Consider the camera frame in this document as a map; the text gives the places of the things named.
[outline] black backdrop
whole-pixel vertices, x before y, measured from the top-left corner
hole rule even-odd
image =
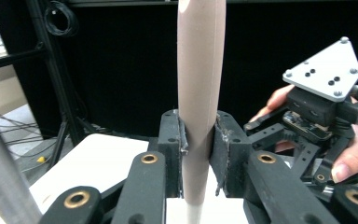
[[[0,0],[1,6],[14,4],[9,2]],[[177,6],[75,7],[73,11],[80,33],[60,38],[60,43],[87,108],[81,115],[117,132],[156,136],[160,115],[177,108]],[[0,26],[5,28],[13,20],[1,16]],[[21,26],[21,36],[34,35],[29,26]],[[16,34],[1,33],[10,49]],[[358,57],[358,1],[228,4],[219,109],[240,125],[246,123],[275,89],[285,85],[286,69],[344,35]],[[33,99],[30,105],[39,125],[57,129],[58,113],[46,113],[58,111],[51,85],[46,80],[31,81],[29,70],[16,70],[27,97]],[[38,75],[46,77],[43,71]],[[30,91],[36,82],[42,89],[37,95]]]

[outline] hand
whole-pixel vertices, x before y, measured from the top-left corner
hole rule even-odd
[[[293,85],[289,85],[273,92],[267,105],[263,107],[251,121],[258,119],[281,106],[286,100],[287,93],[293,87]],[[331,173],[332,178],[336,183],[358,173],[358,126],[352,125],[352,127],[356,135],[350,146],[341,153],[333,165]],[[282,151],[293,147],[294,146],[289,142],[280,142],[277,144],[275,150]]]

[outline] floor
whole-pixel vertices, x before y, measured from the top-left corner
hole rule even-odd
[[[7,149],[16,161],[19,171],[25,175],[31,186],[47,171],[56,139],[43,140],[28,105],[21,106],[3,117],[0,115],[0,134],[7,143]],[[72,148],[71,140],[66,138],[62,157]]]

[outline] white tabletop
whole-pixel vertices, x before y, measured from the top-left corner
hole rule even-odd
[[[145,141],[90,135],[36,181],[30,191],[42,213],[60,194],[73,187],[91,186],[104,192],[127,177],[133,158],[146,151],[147,146]],[[215,197],[215,188],[216,180],[210,169],[201,223],[247,223],[243,200]],[[167,223],[182,224],[185,220],[185,200],[167,199]]]

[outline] white mounting plate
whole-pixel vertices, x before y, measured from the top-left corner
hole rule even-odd
[[[344,101],[358,80],[358,62],[351,41],[342,37],[330,47],[287,70],[283,80],[327,100]]]

